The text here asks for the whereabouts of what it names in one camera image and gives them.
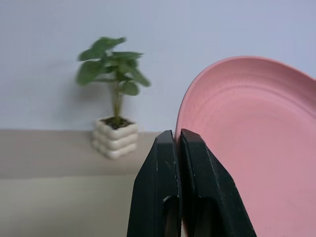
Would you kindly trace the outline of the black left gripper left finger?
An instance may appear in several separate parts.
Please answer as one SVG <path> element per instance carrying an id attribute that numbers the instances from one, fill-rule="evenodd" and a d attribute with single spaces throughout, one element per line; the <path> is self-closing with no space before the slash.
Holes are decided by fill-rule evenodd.
<path id="1" fill-rule="evenodd" d="M 158 135 L 133 185 L 127 236 L 179 237 L 182 190 L 172 131 Z"/>

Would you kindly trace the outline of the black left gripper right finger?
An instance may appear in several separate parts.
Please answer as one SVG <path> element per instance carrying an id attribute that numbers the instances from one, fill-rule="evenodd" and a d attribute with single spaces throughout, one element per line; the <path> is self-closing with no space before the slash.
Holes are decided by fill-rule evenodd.
<path id="1" fill-rule="evenodd" d="M 233 178 L 197 133 L 180 135 L 182 216 L 189 237 L 253 237 Z"/>

